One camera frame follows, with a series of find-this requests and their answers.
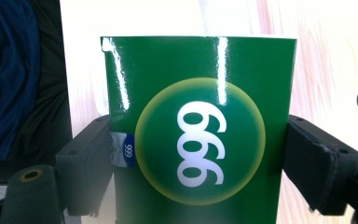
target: circular logo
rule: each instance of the circular logo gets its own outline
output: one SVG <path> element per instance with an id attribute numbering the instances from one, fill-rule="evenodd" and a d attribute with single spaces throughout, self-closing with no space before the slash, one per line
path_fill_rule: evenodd
<path id="1" fill-rule="evenodd" d="M 136 158 L 149 183 L 179 203 L 221 202 L 241 190 L 264 154 L 264 122 L 240 88 L 200 77 L 177 82 L 145 107 Z"/>

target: dark blue fabric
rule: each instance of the dark blue fabric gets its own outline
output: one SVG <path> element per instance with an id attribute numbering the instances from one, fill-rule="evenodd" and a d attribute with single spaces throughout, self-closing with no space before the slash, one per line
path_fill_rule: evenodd
<path id="1" fill-rule="evenodd" d="M 0 0 L 0 160 L 34 109 L 39 75 L 39 33 L 31 5 Z"/>

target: black fabric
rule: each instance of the black fabric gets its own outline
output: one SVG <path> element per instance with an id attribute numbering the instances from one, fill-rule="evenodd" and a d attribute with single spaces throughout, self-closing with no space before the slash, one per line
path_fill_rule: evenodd
<path id="1" fill-rule="evenodd" d="M 34 109 L 40 74 L 36 18 L 27 0 L 0 0 L 0 160 Z"/>
<path id="2" fill-rule="evenodd" d="M 54 164 L 55 154 L 72 139 L 59 0 L 29 0 L 37 17 L 41 77 L 34 112 L 21 127 L 10 161 Z"/>

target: wooden table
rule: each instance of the wooden table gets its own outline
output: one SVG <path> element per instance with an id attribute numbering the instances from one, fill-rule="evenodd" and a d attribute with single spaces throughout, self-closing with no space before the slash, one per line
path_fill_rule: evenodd
<path id="1" fill-rule="evenodd" d="M 61 0 L 74 135 L 106 113 L 100 35 L 288 35 L 297 38 L 290 113 L 308 119 L 358 150 L 358 2 L 320 0 Z M 115 192 L 100 215 L 114 223 Z M 277 223 L 350 223 L 310 212 L 283 174 Z"/>

